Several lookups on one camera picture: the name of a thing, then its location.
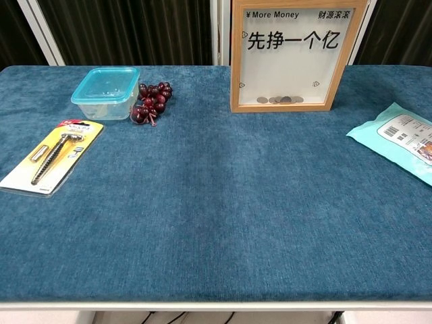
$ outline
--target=plastic food container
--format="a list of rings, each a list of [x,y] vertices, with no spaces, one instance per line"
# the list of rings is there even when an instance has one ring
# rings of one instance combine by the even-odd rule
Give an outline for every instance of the plastic food container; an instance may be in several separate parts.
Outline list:
[[[71,102],[88,119],[125,119],[138,96],[140,72],[134,67],[100,67],[89,71]]]

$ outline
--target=barcode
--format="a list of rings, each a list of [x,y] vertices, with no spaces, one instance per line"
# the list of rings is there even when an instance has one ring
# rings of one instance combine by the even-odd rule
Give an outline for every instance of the barcode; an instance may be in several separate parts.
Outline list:
[[[392,137],[394,134],[399,132],[399,129],[394,128],[393,126],[390,126],[388,129],[384,131],[388,136]]]
[[[405,133],[402,133],[399,137],[398,140],[403,140],[405,137],[407,137],[408,135],[406,135]]]

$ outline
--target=white sign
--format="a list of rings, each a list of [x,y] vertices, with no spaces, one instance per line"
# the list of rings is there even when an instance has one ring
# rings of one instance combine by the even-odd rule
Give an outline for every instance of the white sign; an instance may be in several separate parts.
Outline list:
[[[324,103],[353,14],[349,8],[245,9],[239,104],[283,97]]]

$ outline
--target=grape bunch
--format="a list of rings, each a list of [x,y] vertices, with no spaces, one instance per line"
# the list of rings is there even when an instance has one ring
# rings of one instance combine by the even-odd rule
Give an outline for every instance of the grape bunch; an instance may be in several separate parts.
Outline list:
[[[131,109],[130,120],[138,125],[150,123],[156,126],[156,117],[165,111],[173,89],[169,82],[160,82],[157,86],[141,83],[138,89],[138,98]]]

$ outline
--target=curtain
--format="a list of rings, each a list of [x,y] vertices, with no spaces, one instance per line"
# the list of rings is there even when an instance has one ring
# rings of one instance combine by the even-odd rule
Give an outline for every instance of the curtain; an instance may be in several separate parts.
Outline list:
[[[38,0],[67,65],[211,65],[204,0]]]
[[[0,1],[0,71],[9,65],[47,65],[16,0]]]
[[[432,66],[432,0],[378,0],[355,63]]]

